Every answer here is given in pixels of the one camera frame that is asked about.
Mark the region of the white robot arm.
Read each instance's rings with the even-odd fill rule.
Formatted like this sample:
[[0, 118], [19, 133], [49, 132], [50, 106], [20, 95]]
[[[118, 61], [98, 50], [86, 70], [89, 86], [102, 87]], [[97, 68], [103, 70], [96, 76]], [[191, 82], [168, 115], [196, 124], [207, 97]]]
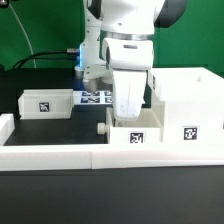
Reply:
[[85, 37], [79, 64], [88, 92], [103, 81], [113, 86], [117, 120], [135, 121], [153, 67], [155, 29], [168, 28], [184, 14], [188, 0], [83, 0]]

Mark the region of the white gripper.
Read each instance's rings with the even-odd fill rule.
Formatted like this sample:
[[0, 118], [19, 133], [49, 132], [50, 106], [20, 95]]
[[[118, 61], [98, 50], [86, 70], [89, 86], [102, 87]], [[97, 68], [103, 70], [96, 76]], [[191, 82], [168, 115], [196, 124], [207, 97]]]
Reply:
[[153, 42], [105, 38], [101, 54], [105, 65], [94, 64], [84, 70], [85, 89], [97, 91], [99, 78], [112, 83], [115, 119], [136, 121], [144, 103], [147, 72], [153, 65]]

